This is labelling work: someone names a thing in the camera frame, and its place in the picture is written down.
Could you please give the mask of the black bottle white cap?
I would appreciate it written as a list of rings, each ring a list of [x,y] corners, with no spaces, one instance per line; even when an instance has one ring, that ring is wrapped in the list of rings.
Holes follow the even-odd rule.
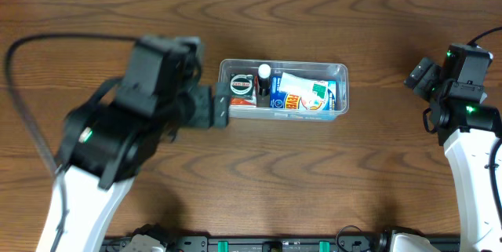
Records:
[[[268,64],[261,64],[257,74],[257,106],[267,108],[270,101],[271,88],[271,67]]]

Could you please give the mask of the red Panadol box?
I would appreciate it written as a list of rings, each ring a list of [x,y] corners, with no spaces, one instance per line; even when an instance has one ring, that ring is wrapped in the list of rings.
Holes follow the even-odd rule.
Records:
[[[232,97],[231,98],[231,106],[241,106],[246,108],[255,108],[256,107],[256,98],[241,98],[241,97]]]

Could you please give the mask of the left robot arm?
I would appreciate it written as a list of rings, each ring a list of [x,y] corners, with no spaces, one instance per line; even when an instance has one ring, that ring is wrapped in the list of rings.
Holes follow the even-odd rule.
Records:
[[[163,136],[228,125],[229,85],[200,83],[202,55],[197,37],[144,36],[135,41],[124,76],[104,82],[67,115],[38,250],[99,250]]]

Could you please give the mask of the green Zam-Buk box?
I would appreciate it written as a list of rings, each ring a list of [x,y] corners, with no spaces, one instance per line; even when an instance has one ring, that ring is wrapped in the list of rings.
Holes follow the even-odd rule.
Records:
[[[233,97],[250,98],[254,91],[254,75],[231,74],[230,87]]]

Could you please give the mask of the blue Kool Fever box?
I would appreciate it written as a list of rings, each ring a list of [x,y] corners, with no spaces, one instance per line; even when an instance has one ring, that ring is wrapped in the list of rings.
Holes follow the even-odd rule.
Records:
[[[308,102],[302,96],[281,92],[280,76],[271,77],[270,107],[278,109],[293,109],[300,111],[335,111],[336,110],[336,82],[328,81],[323,99]]]

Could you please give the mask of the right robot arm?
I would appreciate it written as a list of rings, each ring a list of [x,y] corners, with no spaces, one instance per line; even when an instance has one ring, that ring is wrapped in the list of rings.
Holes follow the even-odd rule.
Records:
[[[453,174],[461,251],[501,249],[501,115],[485,105],[491,52],[453,43],[443,65],[425,57],[404,81],[428,107],[425,130],[438,137]]]

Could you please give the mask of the white green medicine box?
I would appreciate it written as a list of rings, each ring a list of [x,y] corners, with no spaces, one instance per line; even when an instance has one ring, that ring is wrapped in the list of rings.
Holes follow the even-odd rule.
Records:
[[[323,100],[328,86],[327,81],[304,79],[289,73],[283,73],[278,90],[283,93]]]

